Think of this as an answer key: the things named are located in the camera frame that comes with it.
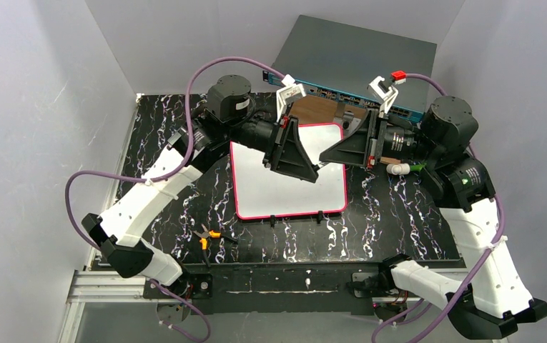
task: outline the gray panel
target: gray panel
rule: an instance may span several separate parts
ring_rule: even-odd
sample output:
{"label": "gray panel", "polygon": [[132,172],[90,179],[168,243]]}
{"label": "gray panel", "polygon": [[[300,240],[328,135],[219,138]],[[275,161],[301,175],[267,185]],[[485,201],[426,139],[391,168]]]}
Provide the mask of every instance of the gray panel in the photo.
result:
{"label": "gray panel", "polygon": [[[396,70],[431,75],[436,45],[309,16],[299,16],[273,67],[295,79],[376,100],[366,89]],[[424,111],[428,85],[402,84],[396,106]]]}
{"label": "gray panel", "polygon": [[[0,1],[0,342],[55,342],[88,245],[66,178],[114,171],[134,96],[83,1]],[[110,182],[79,180],[77,216]]]}
{"label": "gray panel", "polygon": [[[439,44],[463,0],[86,2],[133,90],[178,94],[195,70],[217,57],[273,63],[300,14]],[[225,73],[247,77],[254,91],[275,89],[255,67],[225,64],[200,77],[195,90],[206,91]]]}
{"label": "gray panel", "polygon": [[[547,1],[467,0],[433,75],[473,107],[473,141],[505,203],[513,261],[547,301]],[[547,342],[547,318],[511,341]]]}
{"label": "gray panel", "polygon": [[[86,304],[76,343],[190,342],[178,332],[158,325],[155,304]],[[160,315],[168,312],[160,310]],[[377,342],[403,343],[422,331],[439,314],[431,309],[418,321],[393,329],[385,328]],[[374,317],[351,317],[342,313],[232,313],[208,316],[212,336],[208,342],[321,343],[370,342]],[[179,325],[196,337],[206,334],[198,316]],[[469,341],[445,320],[422,343]]]}

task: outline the marble tabletop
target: marble tabletop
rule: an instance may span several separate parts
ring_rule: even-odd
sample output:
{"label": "marble tabletop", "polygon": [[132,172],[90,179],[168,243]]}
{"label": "marble tabletop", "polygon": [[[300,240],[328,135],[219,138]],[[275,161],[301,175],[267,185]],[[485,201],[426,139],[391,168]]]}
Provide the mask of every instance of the marble tabletop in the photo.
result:
{"label": "marble tabletop", "polygon": [[[275,108],[275,94],[252,94],[255,106]],[[192,107],[204,95],[190,98]],[[143,96],[127,150],[123,175],[139,177],[159,156],[167,139],[184,123],[184,96]],[[339,215],[243,222],[235,215],[229,157],[219,160],[185,188],[150,224],[144,238],[185,264],[202,263],[192,230],[205,224],[231,234],[239,244],[215,239],[211,263],[379,262],[397,253],[418,260],[458,259],[447,223],[416,176],[389,177],[384,166],[372,171],[346,167],[348,207]],[[119,199],[132,185],[121,183]]]}

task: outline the red border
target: red border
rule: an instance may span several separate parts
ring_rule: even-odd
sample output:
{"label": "red border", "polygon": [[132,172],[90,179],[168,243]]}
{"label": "red border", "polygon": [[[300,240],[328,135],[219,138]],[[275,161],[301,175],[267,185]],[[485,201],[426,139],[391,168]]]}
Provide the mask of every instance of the red border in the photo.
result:
{"label": "red border", "polygon": [[[337,124],[337,123],[319,123],[319,124],[301,124],[299,127],[306,127],[306,126],[322,126],[322,125],[335,125],[340,130],[340,138],[343,139],[343,128]],[[235,184],[235,168],[233,167],[233,143],[229,143],[229,151],[231,155],[231,171],[233,173],[233,194],[235,195],[235,214],[238,218],[241,220],[252,220],[252,219],[264,219],[269,218],[269,216],[263,216],[263,217],[242,217],[240,215],[240,207],[237,203],[237,185]],[[343,183],[345,185],[345,206],[343,206],[341,209],[331,209],[329,211],[324,211],[324,213],[338,213],[343,212],[347,209],[348,200],[347,200],[347,174],[345,171],[345,168],[343,167]],[[317,212],[300,212],[300,213],[292,213],[292,214],[276,214],[277,217],[296,217],[296,216],[307,216],[311,214],[317,214]]]}

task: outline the white wall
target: white wall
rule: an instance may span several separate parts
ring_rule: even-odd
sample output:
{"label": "white wall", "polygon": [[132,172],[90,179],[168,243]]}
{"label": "white wall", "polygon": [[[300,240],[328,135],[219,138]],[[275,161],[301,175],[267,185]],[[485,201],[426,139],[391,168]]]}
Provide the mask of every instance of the white wall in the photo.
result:
{"label": "white wall", "polygon": [[[441,43],[464,0],[86,0],[136,93],[184,93],[201,65],[246,56],[271,65],[300,14]],[[343,46],[348,53],[359,47]],[[238,73],[256,91],[273,89],[261,71],[224,64],[203,74],[196,91]]]}
{"label": "white wall", "polygon": [[[0,1],[0,342],[55,342],[88,245],[66,178],[114,171],[134,97],[83,1]],[[72,189],[78,217],[109,182]]]}
{"label": "white wall", "polygon": [[[473,107],[475,146],[506,205],[513,260],[547,301],[547,1],[467,0],[433,76]],[[547,319],[512,337],[547,342]]]}

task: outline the wire cutter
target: wire cutter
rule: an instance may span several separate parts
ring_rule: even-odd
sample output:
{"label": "wire cutter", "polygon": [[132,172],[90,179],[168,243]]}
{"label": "wire cutter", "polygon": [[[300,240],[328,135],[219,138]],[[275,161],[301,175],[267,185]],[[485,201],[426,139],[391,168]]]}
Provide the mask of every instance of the wire cutter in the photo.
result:
{"label": "wire cutter", "polygon": [[204,224],[202,224],[202,228],[204,229],[203,232],[198,232],[193,230],[193,233],[199,237],[199,242],[202,244],[202,255],[204,256],[204,262],[206,263],[206,267],[210,268],[210,261],[208,260],[208,239],[209,238],[223,238],[233,244],[237,244],[237,239],[220,232],[214,232],[213,230],[209,230],[206,228]]}

